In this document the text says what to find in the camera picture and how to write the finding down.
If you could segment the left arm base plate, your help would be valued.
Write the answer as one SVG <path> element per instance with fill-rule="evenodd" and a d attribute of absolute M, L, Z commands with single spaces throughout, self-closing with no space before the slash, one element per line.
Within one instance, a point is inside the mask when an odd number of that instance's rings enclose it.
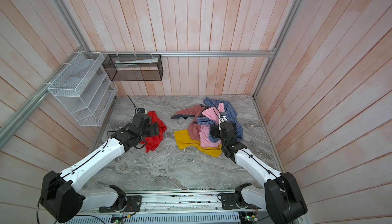
<path fill-rule="evenodd" d="M 109 212 L 132 212 L 136 213 L 140 211 L 142 203 L 141 195 L 127 195 L 120 197 L 115 204 L 111 207 L 100 207 L 99 213 L 109 213 Z"/>

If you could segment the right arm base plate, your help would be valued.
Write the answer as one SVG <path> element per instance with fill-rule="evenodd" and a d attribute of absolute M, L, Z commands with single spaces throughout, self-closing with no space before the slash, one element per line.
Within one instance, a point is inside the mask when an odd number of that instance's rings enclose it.
<path fill-rule="evenodd" d="M 221 192 L 217 195 L 218 200 L 222 204 L 224 210 L 232 209 L 246 209 L 248 204 L 243 201 L 241 195 L 237 192 L 235 193 L 224 193 Z"/>

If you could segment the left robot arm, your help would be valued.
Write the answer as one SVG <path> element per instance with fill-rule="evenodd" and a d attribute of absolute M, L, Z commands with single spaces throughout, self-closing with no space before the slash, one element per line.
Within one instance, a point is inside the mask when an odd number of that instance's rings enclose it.
<path fill-rule="evenodd" d="M 44 207 L 58 223 L 66 223 L 78 213 L 95 209 L 109 208 L 124 212 L 127 196 L 115 185 L 107 188 L 84 191 L 83 186 L 102 168 L 128 150 L 145 147 L 146 138 L 160 134 L 159 125 L 153 122 L 149 113 L 139 109 L 130 123 L 108 136 L 107 141 L 63 171 L 50 171 L 42 180 L 41 194 L 37 207 Z"/>

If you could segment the red cloth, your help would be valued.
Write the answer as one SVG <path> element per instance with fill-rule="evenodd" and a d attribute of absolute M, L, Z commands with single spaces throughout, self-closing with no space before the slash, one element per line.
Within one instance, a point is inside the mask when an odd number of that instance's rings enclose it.
<path fill-rule="evenodd" d="M 142 144 L 145 145 L 146 153 L 154 151 L 158 148 L 160 143 L 163 141 L 163 134 L 167 130 L 165 123 L 158 118 L 155 111 L 150 111 L 147 114 L 151 117 L 152 123 L 155 126 L 153 127 L 153 132 L 155 132 L 155 135 L 147 137 L 142 142 Z"/>

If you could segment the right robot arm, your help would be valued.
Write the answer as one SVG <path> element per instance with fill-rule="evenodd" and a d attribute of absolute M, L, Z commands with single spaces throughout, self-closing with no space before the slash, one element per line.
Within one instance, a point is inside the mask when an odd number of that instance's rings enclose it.
<path fill-rule="evenodd" d="M 235 123 L 224 121 L 213 125 L 211 130 L 213 136 L 220 138 L 223 154 L 263 185 L 263 188 L 258 188 L 244 183 L 232 194 L 218 194 L 224 209 L 258 207 L 267 211 L 275 224 L 290 224 L 308 212 L 294 175 L 281 173 L 257 158 L 237 140 Z"/>

